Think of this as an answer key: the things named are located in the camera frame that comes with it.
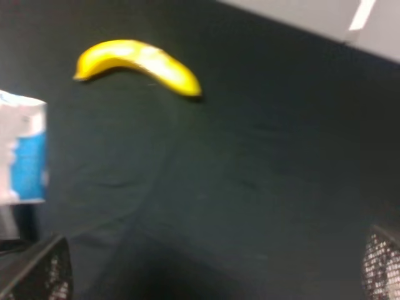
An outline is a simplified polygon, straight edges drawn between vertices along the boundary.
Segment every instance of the gray wall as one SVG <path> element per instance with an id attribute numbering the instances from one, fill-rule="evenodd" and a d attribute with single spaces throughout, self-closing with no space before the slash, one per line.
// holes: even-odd
<path id="1" fill-rule="evenodd" d="M 355 48 L 400 62 L 400 1 L 377 0 L 365 27 L 349 32 L 361 0 L 220 0 L 267 18 L 349 41 Z"/>

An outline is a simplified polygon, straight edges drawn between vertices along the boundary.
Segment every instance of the banana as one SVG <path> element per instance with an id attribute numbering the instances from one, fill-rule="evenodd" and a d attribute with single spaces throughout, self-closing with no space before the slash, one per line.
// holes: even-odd
<path id="1" fill-rule="evenodd" d="M 200 96 L 195 75 L 163 50 L 135 40 L 101 42 L 79 57 L 74 80 L 85 81 L 107 69 L 126 67 L 156 78 L 184 96 Z"/>

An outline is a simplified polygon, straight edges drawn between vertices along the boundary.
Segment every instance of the white surface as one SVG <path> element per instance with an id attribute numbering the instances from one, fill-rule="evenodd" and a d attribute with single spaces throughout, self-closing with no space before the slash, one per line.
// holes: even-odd
<path id="1" fill-rule="evenodd" d="M 375 3 L 376 0 L 361 0 L 349 30 L 354 31 L 364 28 L 374 8 Z"/>
<path id="2" fill-rule="evenodd" d="M 361 0 L 219 0 L 327 38 L 345 40 Z"/>
<path id="3" fill-rule="evenodd" d="M 400 0 L 377 0 L 354 46 L 400 62 Z"/>

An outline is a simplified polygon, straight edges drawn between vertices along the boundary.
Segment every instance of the mesh basket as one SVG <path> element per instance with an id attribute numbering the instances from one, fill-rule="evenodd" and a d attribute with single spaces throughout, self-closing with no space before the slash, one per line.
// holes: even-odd
<path id="1" fill-rule="evenodd" d="M 0 300 L 70 300 L 73 277 L 66 240 L 41 241 L 0 272 Z"/>
<path id="2" fill-rule="evenodd" d="M 400 300 L 400 247 L 397 234 L 374 226 L 363 261 L 363 286 L 369 300 Z"/>

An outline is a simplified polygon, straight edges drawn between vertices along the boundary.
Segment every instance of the blue label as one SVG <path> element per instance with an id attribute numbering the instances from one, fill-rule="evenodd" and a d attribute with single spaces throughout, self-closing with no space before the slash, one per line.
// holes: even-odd
<path id="1" fill-rule="evenodd" d="M 45 148 L 45 132 L 18 139 L 16 161 L 11 167 L 11 185 L 22 202 L 44 199 Z"/>

